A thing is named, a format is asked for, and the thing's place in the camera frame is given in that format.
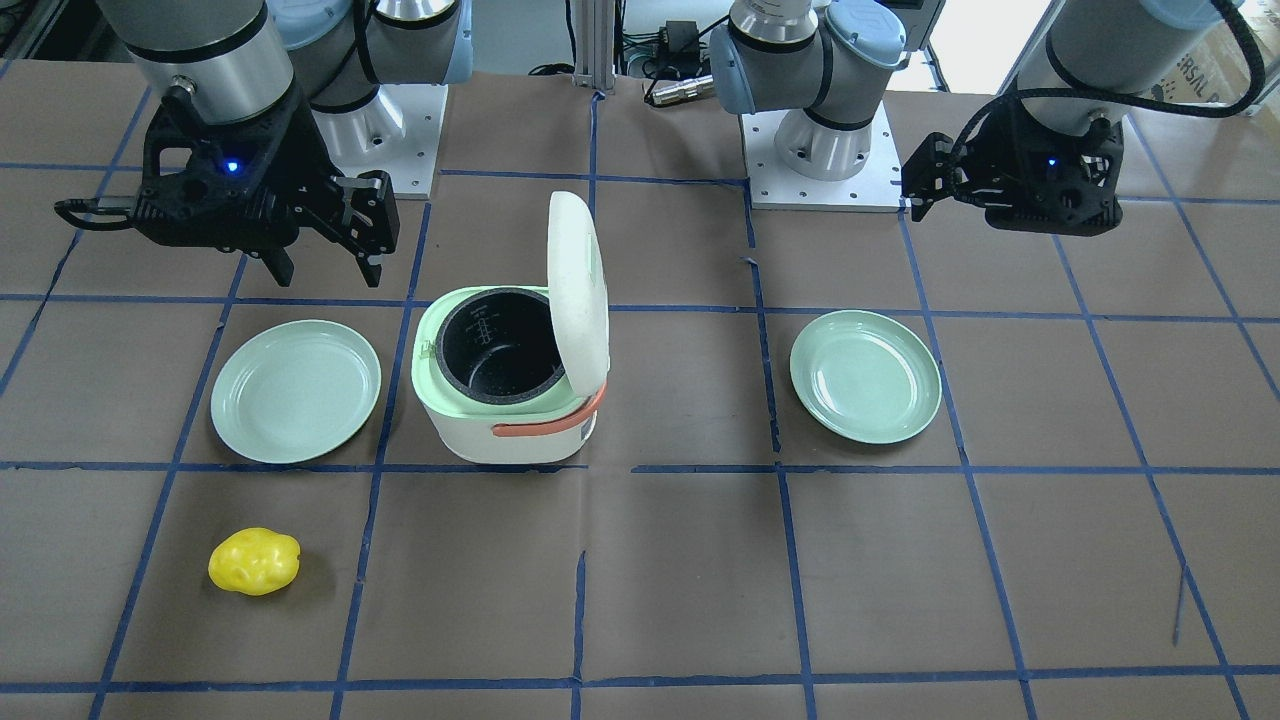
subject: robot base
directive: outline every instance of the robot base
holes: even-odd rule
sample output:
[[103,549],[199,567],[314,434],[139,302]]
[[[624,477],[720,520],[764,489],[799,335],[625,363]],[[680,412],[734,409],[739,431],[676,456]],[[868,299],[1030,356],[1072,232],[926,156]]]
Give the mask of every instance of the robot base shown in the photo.
[[897,146],[882,104],[872,120],[872,149],[856,176],[818,181],[792,170],[773,147],[773,136],[790,110],[742,115],[742,150],[751,178],[751,206],[762,210],[835,210],[897,213],[902,181]]
[[448,94],[445,85],[384,85],[358,110],[315,113],[316,124],[343,173],[385,170],[396,197],[429,200]]

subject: tiled surface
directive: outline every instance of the tiled surface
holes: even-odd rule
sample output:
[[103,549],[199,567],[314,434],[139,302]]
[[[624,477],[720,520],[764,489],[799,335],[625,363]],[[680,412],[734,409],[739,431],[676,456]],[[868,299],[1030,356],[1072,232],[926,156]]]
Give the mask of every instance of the tiled surface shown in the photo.
[[[1044,720],[1231,720],[1239,717],[1222,678],[1087,678],[1033,683]],[[1249,708],[1251,717],[1271,717]]]
[[[1280,150],[1242,120],[1139,114],[1125,223],[1087,240],[956,204],[920,224],[749,213],[735,118],[639,92],[595,104],[593,143],[568,78],[456,87],[444,174],[399,204],[383,286],[308,233],[278,288],[133,233],[72,247],[47,208],[131,190],[143,86],[12,65],[0,716],[1243,716],[1233,687],[1280,712],[1280,205],[1260,201]],[[902,155],[984,100],[891,95]],[[571,468],[475,468],[401,341],[449,290],[543,284],[556,190],[596,211],[609,393]],[[942,361],[919,437],[860,445],[800,406],[791,346],[838,307],[888,311]],[[370,340],[378,406],[305,469],[247,462],[210,387],[301,318]],[[298,537],[302,573],[218,591],[210,550],[256,524]],[[1179,548],[1197,592],[1175,647]]]

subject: metal post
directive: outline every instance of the metal post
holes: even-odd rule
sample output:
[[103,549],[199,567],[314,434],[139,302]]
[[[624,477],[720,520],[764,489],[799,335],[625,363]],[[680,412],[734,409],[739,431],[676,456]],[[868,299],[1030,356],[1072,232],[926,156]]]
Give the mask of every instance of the metal post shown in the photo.
[[613,1],[573,0],[577,61],[573,83],[613,92]]

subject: green plate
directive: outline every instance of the green plate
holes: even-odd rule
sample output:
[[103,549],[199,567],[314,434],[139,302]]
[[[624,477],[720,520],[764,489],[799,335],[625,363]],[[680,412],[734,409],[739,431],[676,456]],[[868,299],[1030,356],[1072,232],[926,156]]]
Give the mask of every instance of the green plate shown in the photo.
[[877,445],[923,430],[942,400],[938,364],[920,338],[863,310],[831,313],[800,331],[791,383],[819,423]]

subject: white plate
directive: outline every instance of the white plate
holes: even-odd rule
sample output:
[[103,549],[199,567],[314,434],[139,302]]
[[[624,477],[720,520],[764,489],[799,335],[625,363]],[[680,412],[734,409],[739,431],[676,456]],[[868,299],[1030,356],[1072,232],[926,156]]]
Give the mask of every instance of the white plate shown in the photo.
[[347,442],[369,420],[383,382],[356,331],[297,320],[259,333],[214,382],[214,429],[259,462],[301,462]]

